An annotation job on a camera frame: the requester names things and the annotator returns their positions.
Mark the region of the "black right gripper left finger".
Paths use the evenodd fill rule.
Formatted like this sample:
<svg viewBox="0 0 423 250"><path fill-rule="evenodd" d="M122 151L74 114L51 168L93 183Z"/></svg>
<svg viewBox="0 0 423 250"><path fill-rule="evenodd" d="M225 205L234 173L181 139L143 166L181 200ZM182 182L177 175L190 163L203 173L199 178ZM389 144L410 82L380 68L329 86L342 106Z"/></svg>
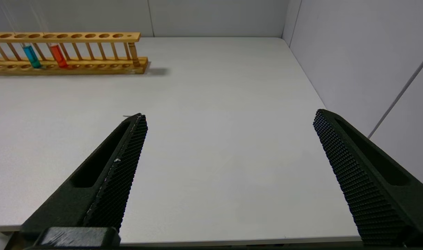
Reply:
<svg viewBox="0 0 423 250"><path fill-rule="evenodd" d="M21 234L36 240L51 227L119 231L147 131L143 114L122 121L21 225Z"/></svg>

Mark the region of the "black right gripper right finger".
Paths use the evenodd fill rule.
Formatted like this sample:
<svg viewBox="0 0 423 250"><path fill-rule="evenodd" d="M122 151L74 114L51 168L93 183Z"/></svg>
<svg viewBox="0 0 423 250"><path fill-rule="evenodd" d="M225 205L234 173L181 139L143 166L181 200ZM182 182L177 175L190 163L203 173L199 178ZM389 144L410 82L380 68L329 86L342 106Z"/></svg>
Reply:
<svg viewBox="0 0 423 250"><path fill-rule="evenodd" d="M313 121L363 245L423 248L423 183L338 114Z"/></svg>

